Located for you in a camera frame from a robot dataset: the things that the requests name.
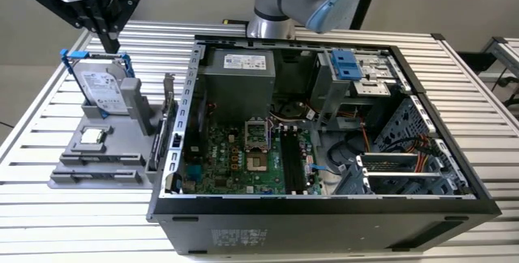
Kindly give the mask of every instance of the white sticker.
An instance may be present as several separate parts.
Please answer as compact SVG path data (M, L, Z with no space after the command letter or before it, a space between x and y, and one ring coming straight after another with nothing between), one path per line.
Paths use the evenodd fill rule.
M267 240L266 229L211 230L212 243L218 247L263 246Z
M315 117L315 111L309 109L309 113L307 113L307 119L309 120L314 120L314 117Z
M266 70L266 57L263 55L226 55L224 69Z
M82 72L82 76L98 107L108 113L127 113L127 105L115 77L102 72Z

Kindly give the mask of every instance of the black cable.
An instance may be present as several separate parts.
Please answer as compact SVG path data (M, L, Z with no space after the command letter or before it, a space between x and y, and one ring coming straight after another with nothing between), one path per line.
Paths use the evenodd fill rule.
M503 102L505 107L509 107L511 105L519 104L519 99L509 99L507 101Z
M10 123L2 122L2 121L0 121L0 125L6 125L8 128L15 128L15 126L12 126Z
M341 140L338 143L335 143L330 149L326 151L326 158L329 159L329 161L337 165L337 166L341 166L341 162L335 161L334 160L334 157L333 157L333 152L345 144L345 141Z
M329 169L326 169L326 170L323 170L323 171L327 171L329 173L333 173L334 175L341 176L341 173L335 173L334 171L331 171L331 170L329 170Z
M361 131L357 129L357 130L353 130L353 131L349 131L347 134L345 135L345 139L341 140L339 142L337 142L331 147L330 149L326 151L326 158L329 159L329 161L337 165L337 166L341 166L342 163L335 161L334 160L334 157L333 157L333 152L339 148L342 147L342 145L345 145L347 147L347 150L351 151L351 153L354 155L361 155L362 153L365 153L365 151L362 151L361 149L357 149L351 144L350 144L350 140L361 133Z
M506 68L503 69L503 72L502 72L502 74L499 75L499 78L495 80L495 83L494 83L494 86L493 86L493 89L491 89L493 92L494 92L494 89L495 89L495 87L497 87L497 85L498 85L499 80L502 79L502 77L503 77L503 75L505 75L505 72L506 72Z
M398 143L411 142L413 140L423 141L421 137L405 137L399 140L395 140L391 144L385 147L385 149L381 152L386 152L391 146L397 145Z
M365 151L362 149L358 149L355 148L351 144L350 144L350 140L358 135L361 134L361 131L355 130L355 131L350 131L347 132L347 134L345 134L345 146L347 147L347 150L351 151L351 153L354 155L361 155L362 153L365 153Z

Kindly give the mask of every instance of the cable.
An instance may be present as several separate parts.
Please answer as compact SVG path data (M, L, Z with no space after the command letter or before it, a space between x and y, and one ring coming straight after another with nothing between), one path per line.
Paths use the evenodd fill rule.
M509 99L503 102L505 107L510 107L511 105L519 104L519 99Z
M411 140L422 141L422 138L421 137L405 137L399 140L395 140L391 144L387 145L387 147L385 147L385 149L381 152L386 152L391 146L394 146L399 143L410 142Z
M341 173L335 173L334 171L329 170L326 166L318 166L317 164L310 164L310 168L327 171L329 173L341 176Z
M294 121L302 121L302 120L305 120L305 119L302 119L302 118L284 118L284 117L280 117L280 116L278 116L278 114L275 114L272 111L270 112L270 114L272 115L272 117L274 117L275 119L278 119L279 121L283 121L283 122L294 122Z
M338 143L335 143L330 149L326 151L326 158L329 159L330 163L333 163L337 166L341 166L341 163L334 160L333 152L335 149L338 149L345 144L345 140L341 140Z
M15 126L12 126L10 123L2 122L2 121L0 121L0 125L6 125L8 128L15 128Z
M507 70L507 68L505 68L502 74L499 75L499 78L495 80L495 83L494 83L494 86L493 86L493 89L491 89L493 92L494 92L494 89L495 89L495 87L497 87L497 85L498 85L499 80L502 79L502 77L503 77L503 75L505 75L506 70Z
M371 149L370 149L370 141L367 139L367 134L366 134L366 128L365 128L365 119L361 118L361 128L363 130L363 136L365 136L365 147L366 147L366 152L371 152Z

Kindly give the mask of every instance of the metal rail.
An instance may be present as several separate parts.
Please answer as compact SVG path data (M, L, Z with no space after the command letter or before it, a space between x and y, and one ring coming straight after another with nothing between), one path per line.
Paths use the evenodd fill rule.
M150 102L163 101L163 73L176 73L180 97L195 34L243 36L244 27L132 21L122 51L132 55ZM309 41L387 44L402 53L427 90L449 129L473 163L503 215L423 254L290 254L204 258L206 261L370 261L481 263L519 261L519 129L495 97L449 44L429 34L335 30ZM75 49L103 52L83 34ZM148 190L52 190L48 175L83 115L83 97L59 67L14 133L0 147L0 254L31 259L126 261L179 260L156 224L144 218Z

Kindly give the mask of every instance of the blue tab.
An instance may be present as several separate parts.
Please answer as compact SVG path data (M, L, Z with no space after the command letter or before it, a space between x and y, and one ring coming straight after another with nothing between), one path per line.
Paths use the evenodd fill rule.
M71 53L70 58L75 60L84 60L86 58L90 57L90 52L86 51L75 51Z
M136 73L134 72L134 67L131 66L130 55L127 53L123 53L122 54L122 59L124 60L126 67L127 67L127 76L130 78L135 78L136 77Z
M355 55L350 50L333 50L333 65L339 80L358 81L363 78Z

